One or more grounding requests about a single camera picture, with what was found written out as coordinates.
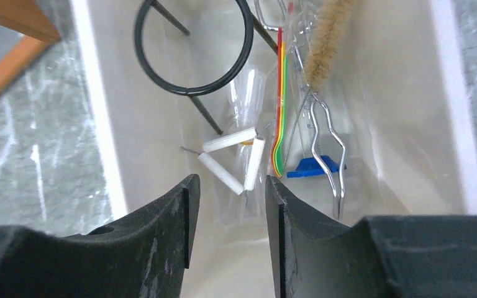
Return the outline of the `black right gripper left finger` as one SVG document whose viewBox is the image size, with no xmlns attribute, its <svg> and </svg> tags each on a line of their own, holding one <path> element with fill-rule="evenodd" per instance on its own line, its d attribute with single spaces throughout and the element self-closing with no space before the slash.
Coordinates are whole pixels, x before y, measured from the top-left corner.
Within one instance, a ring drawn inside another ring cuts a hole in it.
<svg viewBox="0 0 477 298">
<path fill-rule="evenodd" d="M 179 297 L 200 203 L 191 174 L 88 234 L 0 225 L 0 297 Z"/>
</svg>

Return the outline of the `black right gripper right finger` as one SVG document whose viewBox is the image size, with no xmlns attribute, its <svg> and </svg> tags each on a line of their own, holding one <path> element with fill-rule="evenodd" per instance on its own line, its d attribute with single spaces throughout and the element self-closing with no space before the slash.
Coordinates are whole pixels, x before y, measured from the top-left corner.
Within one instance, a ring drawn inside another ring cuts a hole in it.
<svg viewBox="0 0 477 298">
<path fill-rule="evenodd" d="M 477 215 L 366 216 L 349 227 L 265 185 L 276 297 L 477 297 Z"/>
</svg>

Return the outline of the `white clay triangle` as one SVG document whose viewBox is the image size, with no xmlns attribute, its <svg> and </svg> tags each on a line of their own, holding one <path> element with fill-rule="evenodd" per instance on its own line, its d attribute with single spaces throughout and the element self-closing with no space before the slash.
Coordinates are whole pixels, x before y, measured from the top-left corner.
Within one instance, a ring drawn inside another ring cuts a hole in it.
<svg viewBox="0 0 477 298">
<path fill-rule="evenodd" d="M 236 195 L 255 188 L 260 170 L 265 139 L 255 127 L 234 132 L 202 144 L 198 152 L 186 147 L 198 160 Z"/>
</svg>

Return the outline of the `blue plastic clamp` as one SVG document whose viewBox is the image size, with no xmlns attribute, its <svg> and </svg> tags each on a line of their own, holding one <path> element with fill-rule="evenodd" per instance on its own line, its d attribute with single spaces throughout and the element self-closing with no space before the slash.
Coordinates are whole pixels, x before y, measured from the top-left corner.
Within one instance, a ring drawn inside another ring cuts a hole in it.
<svg viewBox="0 0 477 298">
<path fill-rule="evenodd" d="M 322 161 L 328 166 L 329 170 L 332 173 L 337 173 L 339 171 L 339 165 L 334 160 L 331 159 L 328 155 L 321 155 Z M 293 171 L 288 171 L 286 176 L 287 178 L 308 178 L 313 176 L 322 176 L 325 174 L 325 171 L 320 167 L 318 162 L 313 158 L 303 158 L 296 169 Z"/>
</svg>

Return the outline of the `colourful plastic spoons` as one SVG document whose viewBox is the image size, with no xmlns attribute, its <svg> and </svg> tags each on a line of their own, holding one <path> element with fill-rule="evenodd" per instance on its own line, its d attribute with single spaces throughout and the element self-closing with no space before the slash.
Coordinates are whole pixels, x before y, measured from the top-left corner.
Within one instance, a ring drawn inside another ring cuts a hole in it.
<svg viewBox="0 0 477 298">
<path fill-rule="evenodd" d="M 275 176 L 282 177 L 283 174 L 283 141 L 286 121 L 286 81 L 287 81 L 287 59 L 286 42 L 284 41 L 283 28 L 278 28 L 278 90 L 276 100 L 276 119 L 274 126 L 274 141 L 271 149 L 271 165 Z"/>
</svg>

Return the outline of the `tan test tube brush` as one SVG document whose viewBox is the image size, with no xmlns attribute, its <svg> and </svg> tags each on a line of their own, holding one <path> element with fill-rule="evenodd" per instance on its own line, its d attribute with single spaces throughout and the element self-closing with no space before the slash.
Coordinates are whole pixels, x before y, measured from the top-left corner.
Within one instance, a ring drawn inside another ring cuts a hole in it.
<svg viewBox="0 0 477 298">
<path fill-rule="evenodd" d="M 323 1 L 317 11 L 309 52 L 304 63 L 304 77 L 313 91 L 318 91 L 332 71 L 335 56 L 356 0 Z"/>
</svg>

